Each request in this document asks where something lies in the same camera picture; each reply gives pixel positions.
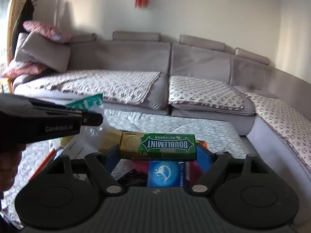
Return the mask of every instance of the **screw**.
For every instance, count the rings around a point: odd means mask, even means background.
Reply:
[[[109,186],[106,188],[106,191],[110,194],[117,194],[122,191],[122,188],[119,186]]]
[[[197,192],[197,193],[204,193],[207,191],[207,186],[204,185],[194,185],[192,187],[192,191]]]

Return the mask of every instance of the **white wall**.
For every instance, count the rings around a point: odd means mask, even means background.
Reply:
[[[189,34],[225,42],[276,59],[280,0],[38,0],[35,19],[96,32],[106,39],[114,30],[161,32],[166,40]]]
[[[311,0],[281,0],[276,67],[311,83]]]

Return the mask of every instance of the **curtain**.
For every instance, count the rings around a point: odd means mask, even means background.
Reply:
[[[9,16],[8,16],[8,28],[7,28],[7,64],[9,64],[11,60],[13,59],[10,53],[12,32],[13,32],[16,20],[18,19],[18,15],[25,2],[26,0],[12,0],[11,1],[11,6],[10,6],[10,11],[9,11]]]

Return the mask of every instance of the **doublemint gum pack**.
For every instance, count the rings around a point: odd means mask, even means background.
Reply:
[[[195,161],[196,140],[192,134],[123,132],[119,155],[132,160]]]

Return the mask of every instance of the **floral pillow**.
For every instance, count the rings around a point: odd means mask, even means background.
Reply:
[[[15,62],[12,60],[9,67],[1,74],[3,78],[15,79],[22,74],[41,74],[47,69],[47,66],[36,62]]]
[[[73,37],[52,25],[47,25],[39,21],[26,21],[24,22],[23,27],[27,32],[37,32],[43,37],[57,43],[68,43]]]

